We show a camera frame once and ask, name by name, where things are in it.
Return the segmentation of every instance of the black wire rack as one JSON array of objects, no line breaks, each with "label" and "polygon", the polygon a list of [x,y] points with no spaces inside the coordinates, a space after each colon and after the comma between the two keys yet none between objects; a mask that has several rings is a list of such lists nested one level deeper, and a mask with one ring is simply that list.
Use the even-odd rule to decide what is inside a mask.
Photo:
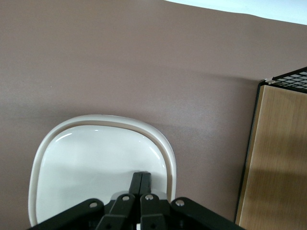
[{"label": "black wire rack", "polygon": [[307,67],[274,77],[270,85],[307,93]]}]

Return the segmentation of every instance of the white ceramic dish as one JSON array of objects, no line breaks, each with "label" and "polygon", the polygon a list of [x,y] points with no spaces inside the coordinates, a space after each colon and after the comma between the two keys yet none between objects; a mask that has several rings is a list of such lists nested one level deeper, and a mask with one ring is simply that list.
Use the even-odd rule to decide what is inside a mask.
[{"label": "white ceramic dish", "polygon": [[86,115],[52,129],[31,173],[29,218],[34,226],[86,199],[107,204],[129,189],[134,172],[152,174],[152,187],[175,198],[176,162],[167,139],[138,120]]}]

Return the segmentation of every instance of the wire grid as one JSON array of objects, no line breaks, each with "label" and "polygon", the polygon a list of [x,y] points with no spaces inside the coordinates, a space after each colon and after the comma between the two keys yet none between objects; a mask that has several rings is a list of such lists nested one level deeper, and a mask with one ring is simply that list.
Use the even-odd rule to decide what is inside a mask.
[{"label": "wire grid", "polygon": [[274,85],[307,92],[307,68],[273,78]]}]

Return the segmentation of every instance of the wooden panel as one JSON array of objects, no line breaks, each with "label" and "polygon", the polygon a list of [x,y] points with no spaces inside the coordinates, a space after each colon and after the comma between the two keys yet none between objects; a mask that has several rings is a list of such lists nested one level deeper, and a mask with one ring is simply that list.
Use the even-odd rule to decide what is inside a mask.
[{"label": "wooden panel", "polygon": [[261,87],[236,223],[307,229],[307,94]]}]

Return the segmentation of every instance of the metal screw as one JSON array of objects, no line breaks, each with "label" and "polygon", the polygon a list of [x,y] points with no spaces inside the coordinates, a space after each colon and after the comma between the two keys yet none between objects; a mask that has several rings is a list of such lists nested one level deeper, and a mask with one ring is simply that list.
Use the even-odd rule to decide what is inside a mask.
[{"label": "metal screw", "polygon": [[154,196],[151,194],[146,195],[145,199],[146,200],[153,200]]},{"label": "metal screw", "polygon": [[129,199],[130,199],[130,197],[127,196],[127,195],[126,195],[126,196],[123,196],[123,198],[122,198],[123,201],[127,201],[127,200],[129,200]]},{"label": "metal screw", "polygon": [[98,206],[98,204],[96,202],[90,203],[90,208],[97,207],[97,206]]},{"label": "metal screw", "polygon": [[184,206],[184,201],[183,200],[176,200],[175,204],[179,207]]}]

